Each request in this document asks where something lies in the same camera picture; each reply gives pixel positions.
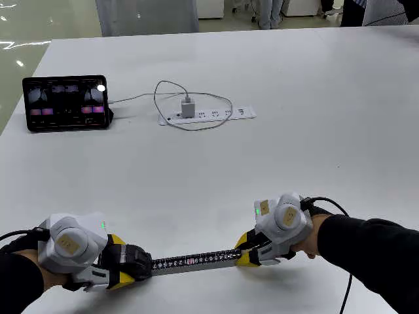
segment white power strip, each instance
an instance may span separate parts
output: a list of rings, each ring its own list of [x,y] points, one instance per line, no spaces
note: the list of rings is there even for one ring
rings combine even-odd
[[[166,116],[172,124],[185,124],[197,122],[223,121],[230,114],[230,109],[204,109],[195,112],[194,118],[182,118],[181,113],[173,113]],[[256,114],[252,107],[234,107],[229,120],[255,118]],[[167,123],[162,116],[158,116],[158,123],[165,126]]]

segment wire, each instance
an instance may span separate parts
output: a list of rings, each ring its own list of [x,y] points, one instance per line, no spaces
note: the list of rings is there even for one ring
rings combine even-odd
[[[391,15],[391,16],[387,16],[385,18],[381,18],[377,21],[373,21],[371,23],[365,24],[364,26],[370,26],[371,24],[377,23],[377,22],[382,21],[382,20],[387,20],[388,18],[395,18],[396,16],[399,16],[399,15],[402,15],[402,14],[406,14],[406,11],[403,11],[402,13],[397,13],[397,14],[394,14],[394,15]]]
[[[34,235],[39,241],[47,241],[50,237],[50,230],[44,229],[41,227],[34,227],[34,229],[31,230],[18,230],[9,232],[8,234],[0,236],[0,241],[12,237],[12,236],[18,236],[19,234],[31,234]]]
[[[184,89],[185,93],[177,93],[177,94],[186,94],[187,97],[189,96],[189,94],[191,94],[191,95],[207,95],[207,96],[212,96],[212,97],[215,97],[215,98],[223,99],[223,100],[227,101],[230,104],[230,113],[228,114],[228,116],[223,121],[221,121],[220,123],[218,123],[218,124],[216,124],[214,126],[206,126],[206,127],[198,128],[198,129],[188,129],[188,128],[184,128],[183,126],[178,126],[176,124],[173,124],[173,123],[169,122],[169,120],[162,114],[162,111],[160,110],[160,108],[157,105],[157,100],[156,100],[157,90],[158,90],[158,87],[162,83],[169,83],[169,84],[173,84],[173,85],[179,86],[180,88]],[[231,102],[230,99],[228,99],[226,97],[223,97],[223,96],[218,96],[218,95],[215,95],[215,94],[211,94],[211,93],[200,93],[200,92],[188,93],[188,91],[183,86],[181,86],[181,85],[179,85],[177,83],[173,83],[173,82],[171,82],[169,80],[161,80],[160,82],[158,82],[157,85],[156,85],[155,92],[154,92],[153,95],[154,95],[153,99],[154,99],[154,102],[155,102],[156,109],[157,109],[158,113],[160,113],[160,115],[162,116],[162,118],[164,119],[164,121],[169,126],[171,126],[173,128],[180,129],[180,130],[184,130],[184,131],[203,131],[203,130],[210,130],[210,129],[218,128],[219,126],[222,126],[225,122],[227,122],[229,120],[229,118],[231,118],[231,116],[233,114],[233,103]]]
[[[183,89],[184,92],[158,93],[157,92],[158,87],[162,83],[169,83],[169,84],[176,85],[176,86],[180,87],[181,89]],[[211,96],[211,97],[215,97],[215,98],[218,98],[218,99],[225,100],[225,101],[227,101],[230,104],[230,113],[229,113],[229,115],[223,121],[221,121],[221,123],[218,123],[218,124],[216,124],[214,126],[208,126],[208,127],[205,127],[205,128],[188,129],[188,128],[184,128],[184,127],[175,125],[175,124],[169,122],[169,120],[162,114],[162,111],[160,110],[160,108],[157,105],[156,96],[157,95],[167,95],[169,97],[167,97],[166,99],[168,99],[168,98],[171,98],[171,97],[175,97],[175,96],[179,96],[179,95],[185,95],[185,94],[186,94],[187,97],[189,97],[189,95],[205,95],[205,96]],[[137,99],[137,98],[140,98],[140,97],[143,97],[143,96],[153,96],[155,107],[156,107],[158,113],[160,114],[160,116],[162,116],[162,118],[164,119],[164,121],[167,123],[167,125],[172,126],[174,128],[177,128],[177,129],[180,129],[180,130],[184,130],[184,131],[202,131],[202,130],[210,130],[210,129],[218,128],[219,126],[222,126],[225,122],[227,122],[231,118],[231,116],[233,114],[233,103],[232,103],[232,101],[230,99],[228,99],[226,97],[223,97],[223,96],[211,94],[211,93],[188,92],[187,89],[184,88],[182,85],[180,85],[178,83],[175,83],[175,82],[172,82],[170,80],[161,80],[160,82],[158,82],[157,85],[156,85],[156,88],[155,88],[155,92],[154,93],[144,93],[144,94],[135,95],[135,96],[132,96],[132,97],[129,97],[129,98],[114,100],[114,101],[110,101],[109,104],[110,105],[113,105],[113,104],[116,104],[116,103],[122,103],[123,101],[129,101],[129,100]]]
[[[30,233],[32,233],[32,230],[18,230],[18,231],[9,232],[8,234],[2,235],[0,237],[0,241],[8,237],[17,236],[19,234],[30,234]]]
[[[318,198],[310,198],[308,200],[308,202],[310,203],[314,203],[315,201],[327,201],[329,203],[332,203],[334,206],[338,207],[345,216],[349,217],[348,213],[343,209],[343,207],[340,206],[334,200],[331,200],[330,198],[318,197]],[[340,312],[339,312],[340,314],[343,314],[343,311],[345,310],[345,305],[346,305],[346,302],[348,301],[349,291],[351,290],[351,285],[352,285],[352,274],[350,273],[349,280],[348,280],[348,287],[346,288],[345,297],[343,298],[342,306],[340,307]]]
[[[185,93],[157,93],[157,95],[172,95],[172,96],[182,95],[182,94],[185,94]],[[120,99],[120,100],[108,101],[108,104],[113,105],[115,103],[122,103],[123,101],[129,101],[129,100],[137,99],[143,96],[153,96],[153,95],[154,95],[153,93],[144,93],[141,95],[136,95],[129,98]]]

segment beige label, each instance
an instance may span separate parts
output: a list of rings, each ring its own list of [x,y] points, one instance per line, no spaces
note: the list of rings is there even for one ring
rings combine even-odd
[[[268,200],[261,202],[261,215],[269,214],[269,204]]]
[[[285,215],[283,216],[283,224],[287,227],[291,227],[294,222],[295,216],[297,216],[297,210],[294,207],[288,207]]]
[[[64,249],[65,252],[74,255],[74,253],[79,249],[80,245],[73,241],[68,235],[63,235],[58,239],[58,245]]]

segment shiny floor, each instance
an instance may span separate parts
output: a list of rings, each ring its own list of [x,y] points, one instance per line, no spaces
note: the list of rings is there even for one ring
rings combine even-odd
[[[257,29],[251,11],[200,20],[200,31]],[[339,16],[284,18],[280,28],[338,27]],[[101,36],[95,0],[2,0],[0,3],[0,134],[22,95],[21,81],[32,76],[51,39]]]

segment white charger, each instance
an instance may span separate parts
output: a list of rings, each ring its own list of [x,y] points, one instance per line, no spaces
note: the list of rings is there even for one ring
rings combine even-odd
[[[182,118],[195,117],[195,101],[189,96],[186,96],[184,99],[182,99],[181,108],[182,108],[182,113],[181,113]]]

